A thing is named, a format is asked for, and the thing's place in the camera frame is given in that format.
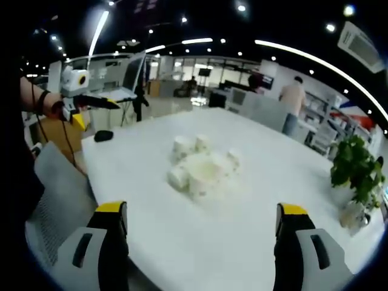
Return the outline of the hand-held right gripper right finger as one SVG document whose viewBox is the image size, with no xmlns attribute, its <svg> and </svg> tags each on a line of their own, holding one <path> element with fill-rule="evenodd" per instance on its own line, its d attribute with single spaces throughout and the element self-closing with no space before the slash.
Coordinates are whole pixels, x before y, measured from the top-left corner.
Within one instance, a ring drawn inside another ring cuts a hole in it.
<svg viewBox="0 0 388 291">
<path fill-rule="evenodd" d="M 300 206 L 279 203 L 274 290 L 342 290 L 353 278 L 343 248 Z"/>
</svg>

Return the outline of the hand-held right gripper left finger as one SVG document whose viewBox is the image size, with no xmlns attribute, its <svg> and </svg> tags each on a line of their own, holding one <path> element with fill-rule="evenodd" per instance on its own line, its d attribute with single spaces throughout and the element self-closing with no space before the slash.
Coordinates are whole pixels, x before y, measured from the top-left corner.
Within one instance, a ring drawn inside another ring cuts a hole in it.
<svg viewBox="0 0 388 291">
<path fill-rule="evenodd" d="M 127 203 L 97 207 L 59 247 L 53 277 L 62 290 L 128 290 Z"/>
</svg>

